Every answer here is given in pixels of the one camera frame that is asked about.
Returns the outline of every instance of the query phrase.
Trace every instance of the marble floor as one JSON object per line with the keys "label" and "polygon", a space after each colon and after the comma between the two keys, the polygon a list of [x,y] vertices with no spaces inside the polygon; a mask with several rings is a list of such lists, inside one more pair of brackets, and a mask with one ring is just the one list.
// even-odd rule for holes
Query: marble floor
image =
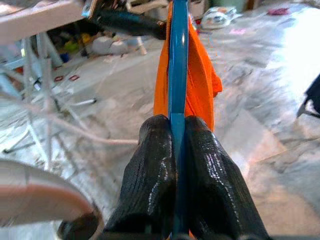
{"label": "marble floor", "polygon": [[[272,7],[289,8],[290,14],[266,15]],[[278,1],[199,35],[223,83],[214,99],[215,134],[240,167],[270,235],[320,235],[320,120],[296,118],[304,92],[320,72],[319,22],[320,9]],[[73,108],[92,133],[136,139],[143,121],[152,116],[162,41],[150,39],[145,46],[146,56],[101,56],[70,66],[66,75],[80,78],[59,87],[70,89],[71,102],[97,97],[90,107]],[[0,111],[2,146],[23,130],[17,119],[23,115],[13,106]],[[41,135],[43,120],[35,124]],[[53,172],[94,199],[107,221],[134,150],[134,145],[109,146],[57,128]],[[44,165],[31,138],[1,156]],[[49,223],[41,223],[2,229],[0,239],[43,239],[44,228],[53,232]],[[33,237],[26,234],[31,229]]]}

